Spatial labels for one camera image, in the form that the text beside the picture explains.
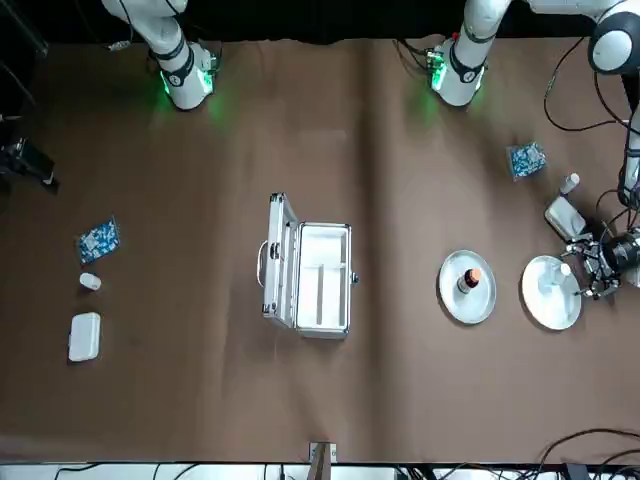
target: white plate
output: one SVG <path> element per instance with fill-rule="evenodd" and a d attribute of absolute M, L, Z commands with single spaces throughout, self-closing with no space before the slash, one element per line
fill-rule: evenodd
<path fill-rule="evenodd" d="M 573 273 L 562 285 L 550 287 L 548 292 L 542 293 L 538 287 L 538 280 L 546 269 L 561 263 L 561 260 L 548 255 L 536 257 L 522 275 L 524 303 L 533 318 L 551 330 L 565 330 L 576 323 L 582 307 L 582 296 L 574 295 L 580 286 Z"/>
<path fill-rule="evenodd" d="M 458 279 L 470 268 L 482 271 L 482 280 L 466 295 L 458 289 Z M 438 276 L 440 297 L 449 313 L 462 323 L 473 325 L 485 320 L 496 304 L 496 280 L 484 258 L 470 250 L 449 255 Z"/>

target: small bottle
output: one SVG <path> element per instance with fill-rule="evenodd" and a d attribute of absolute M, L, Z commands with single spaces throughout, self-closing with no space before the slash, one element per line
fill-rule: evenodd
<path fill-rule="evenodd" d="M 564 185 L 560 188 L 560 193 L 562 195 L 568 195 L 571 190 L 576 188 L 580 183 L 580 175 L 577 173 L 572 173 L 564 180 Z"/>
<path fill-rule="evenodd" d="M 478 286 L 481 278 L 482 271 L 479 268 L 470 268 L 458 279 L 458 290 L 466 295 Z"/>
<path fill-rule="evenodd" d="M 80 284 L 89 290 L 97 290 L 102 285 L 102 280 L 91 273 L 83 273 L 80 275 Z"/>

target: white plastic object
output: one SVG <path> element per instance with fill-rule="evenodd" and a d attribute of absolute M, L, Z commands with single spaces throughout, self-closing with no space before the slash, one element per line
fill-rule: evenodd
<path fill-rule="evenodd" d="M 102 280 L 92 273 L 83 273 L 80 275 L 80 285 L 89 290 L 97 290 L 100 288 L 100 285 L 102 285 Z"/>
<path fill-rule="evenodd" d="M 560 193 L 562 195 L 568 195 L 571 190 L 576 188 L 580 183 L 580 175 L 577 173 L 572 173 L 564 180 L 564 185 L 560 188 Z"/>
<path fill-rule="evenodd" d="M 587 222 L 569 201 L 559 196 L 544 212 L 544 218 L 566 242 L 582 233 Z"/>
<path fill-rule="evenodd" d="M 548 264 L 538 279 L 538 288 L 545 293 L 551 287 L 560 286 L 571 275 L 571 267 L 566 263 Z"/>
<path fill-rule="evenodd" d="M 548 255 L 536 257 L 529 262 L 522 276 L 522 296 L 527 309 L 533 318 L 551 330 L 565 330 L 576 323 L 582 307 L 578 280 L 571 269 L 569 275 L 564 275 L 567 269 L 562 264 L 562 260 Z M 557 268 L 564 279 L 558 285 L 545 286 L 541 277 L 550 271 L 557 272 Z"/>
<path fill-rule="evenodd" d="M 604 72 L 615 70 L 629 59 L 632 48 L 627 32 L 612 30 L 600 37 L 593 47 L 593 63 Z"/>
<path fill-rule="evenodd" d="M 84 362 L 94 359 L 100 351 L 100 315 L 81 313 L 71 320 L 69 360 Z"/>

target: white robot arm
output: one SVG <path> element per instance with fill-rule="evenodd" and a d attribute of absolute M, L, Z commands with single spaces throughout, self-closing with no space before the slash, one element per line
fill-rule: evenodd
<path fill-rule="evenodd" d="M 161 69 L 165 89 L 181 110 L 197 107 L 213 91 L 211 71 L 218 59 L 187 42 L 173 18 L 188 0 L 102 0 L 107 11 L 127 22 L 147 42 Z"/>
<path fill-rule="evenodd" d="M 434 50 L 442 62 L 431 86 L 454 106 L 468 104 L 480 87 L 487 54 L 512 0 L 467 0 L 457 38 Z M 640 68 L 640 0 L 528 0 L 535 13 L 585 15 L 596 23 L 589 41 L 589 63 L 601 74 L 635 72 Z M 628 148 L 619 190 L 625 206 L 640 206 L 638 168 L 640 114 L 631 119 Z"/>

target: white container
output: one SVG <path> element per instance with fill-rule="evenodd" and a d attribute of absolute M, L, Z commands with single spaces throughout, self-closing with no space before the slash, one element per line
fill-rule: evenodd
<path fill-rule="evenodd" d="M 100 351 L 100 315 L 82 313 L 71 319 L 69 360 L 84 362 L 98 356 Z"/>
<path fill-rule="evenodd" d="M 80 275 L 80 285 L 89 290 L 97 290 L 102 285 L 102 280 L 91 273 L 83 273 Z"/>

